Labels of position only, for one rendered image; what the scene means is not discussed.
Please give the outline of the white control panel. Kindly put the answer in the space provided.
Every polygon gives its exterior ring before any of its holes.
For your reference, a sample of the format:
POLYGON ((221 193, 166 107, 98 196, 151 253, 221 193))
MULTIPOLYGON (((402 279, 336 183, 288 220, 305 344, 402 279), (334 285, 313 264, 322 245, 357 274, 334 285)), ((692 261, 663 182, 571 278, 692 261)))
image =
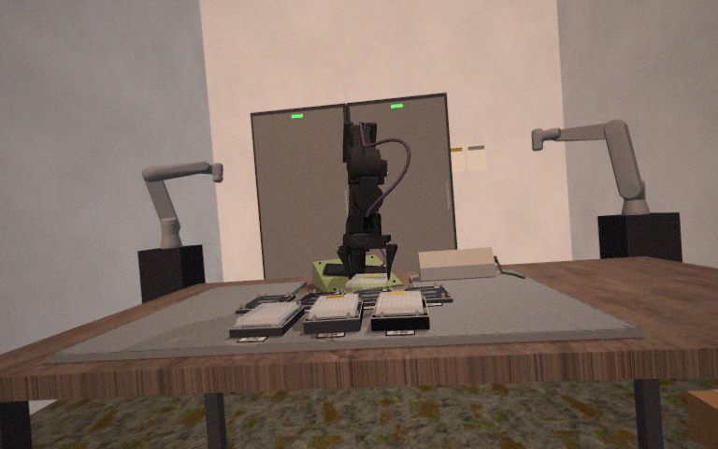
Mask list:
POLYGON ((495 263, 501 273, 509 275, 503 271, 492 247, 419 252, 417 263, 421 281, 493 277, 495 263))

